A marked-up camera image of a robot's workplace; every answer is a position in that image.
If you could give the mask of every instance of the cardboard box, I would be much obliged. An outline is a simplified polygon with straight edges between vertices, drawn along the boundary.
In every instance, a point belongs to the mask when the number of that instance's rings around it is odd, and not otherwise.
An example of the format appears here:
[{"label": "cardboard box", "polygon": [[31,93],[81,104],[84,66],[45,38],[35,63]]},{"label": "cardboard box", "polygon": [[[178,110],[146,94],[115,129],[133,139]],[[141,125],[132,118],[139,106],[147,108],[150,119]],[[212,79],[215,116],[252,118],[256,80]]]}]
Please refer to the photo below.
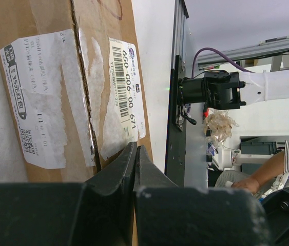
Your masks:
[{"label": "cardboard box", "polygon": [[152,156],[131,0],[0,0],[0,69],[29,181]]}]

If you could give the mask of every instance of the barcode sticker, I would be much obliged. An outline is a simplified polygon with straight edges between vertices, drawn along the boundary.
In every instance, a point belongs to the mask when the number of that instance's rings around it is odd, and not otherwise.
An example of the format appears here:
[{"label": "barcode sticker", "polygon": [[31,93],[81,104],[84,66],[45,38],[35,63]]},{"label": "barcode sticker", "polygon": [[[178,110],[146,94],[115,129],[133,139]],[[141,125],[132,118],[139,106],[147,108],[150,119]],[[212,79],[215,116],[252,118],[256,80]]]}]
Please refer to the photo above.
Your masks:
[{"label": "barcode sticker", "polygon": [[115,110],[127,141],[145,137],[141,81],[135,45],[110,38],[110,81],[115,95]]},{"label": "barcode sticker", "polygon": [[21,135],[21,143],[22,143],[23,149],[28,153],[35,154],[35,148],[33,146],[31,130],[20,129],[20,135]]}]

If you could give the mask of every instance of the plastic bag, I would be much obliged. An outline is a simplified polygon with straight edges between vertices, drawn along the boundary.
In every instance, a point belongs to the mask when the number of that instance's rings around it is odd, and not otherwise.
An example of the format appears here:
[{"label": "plastic bag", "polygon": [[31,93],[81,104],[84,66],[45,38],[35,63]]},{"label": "plastic bag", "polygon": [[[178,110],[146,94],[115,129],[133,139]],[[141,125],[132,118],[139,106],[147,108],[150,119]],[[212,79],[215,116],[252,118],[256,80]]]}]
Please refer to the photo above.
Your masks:
[{"label": "plastic bag", "polygon": [[210,137],[207,137],[206,141],[212,142],[217,147],[232,136],[232,126],[239,125],[228,116],[228,111],[210,110],[210,112],[204,121],[204,133],[211,130]]}]

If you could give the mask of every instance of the white wall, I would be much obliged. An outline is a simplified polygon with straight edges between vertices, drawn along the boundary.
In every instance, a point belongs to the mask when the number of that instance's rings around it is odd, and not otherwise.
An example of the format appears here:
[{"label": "white wall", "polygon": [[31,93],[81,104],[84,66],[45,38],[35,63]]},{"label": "white wall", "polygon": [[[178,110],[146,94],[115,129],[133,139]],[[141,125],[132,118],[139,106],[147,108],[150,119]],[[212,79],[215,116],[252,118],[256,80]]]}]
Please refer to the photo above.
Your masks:
[{"label": "white wall", "polygon": [[185,3],[197,50],[238,49],[289,35],[289,0],[185,0]]},{"label": "white wall", "polygon": [[164,172],[175,1],[132,0],[153,161]]}]

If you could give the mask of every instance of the metal frame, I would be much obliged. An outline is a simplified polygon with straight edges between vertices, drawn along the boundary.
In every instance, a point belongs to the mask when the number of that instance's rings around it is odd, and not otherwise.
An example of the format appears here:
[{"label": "metal frame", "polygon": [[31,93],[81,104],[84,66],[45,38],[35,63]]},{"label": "metal frame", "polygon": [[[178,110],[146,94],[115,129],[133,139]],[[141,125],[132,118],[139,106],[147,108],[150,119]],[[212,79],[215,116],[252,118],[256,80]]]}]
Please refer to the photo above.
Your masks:
[{"label": "metal frame", "polygon": [[171,68],[175,67],[175,57],[183,54],[184,24],[189,18],[184,0],[175,0],[173,43],[171,52]]},{"label": "metal frame", "polygon": [[185,69],[182,69],[182,57],[178,55],[175,69],[172,69],[171,72],[169,89],[165,175],[180,187],[184,186],[187,122],[183,121],[181,130],[176,124],[176,118],[179,80],[184,77]]},{"label": "metal frame", "polygon": [[[224,51],[227,57],[232,60],[250,59],[252,57],[265,56],[277,52],[289,51],[289,39],[265,43],[264,45],[252,46],[243,49]],[[225,60],[217,54],[198,56],[198,66],[203,67],[207,64],[224,63]]]}]

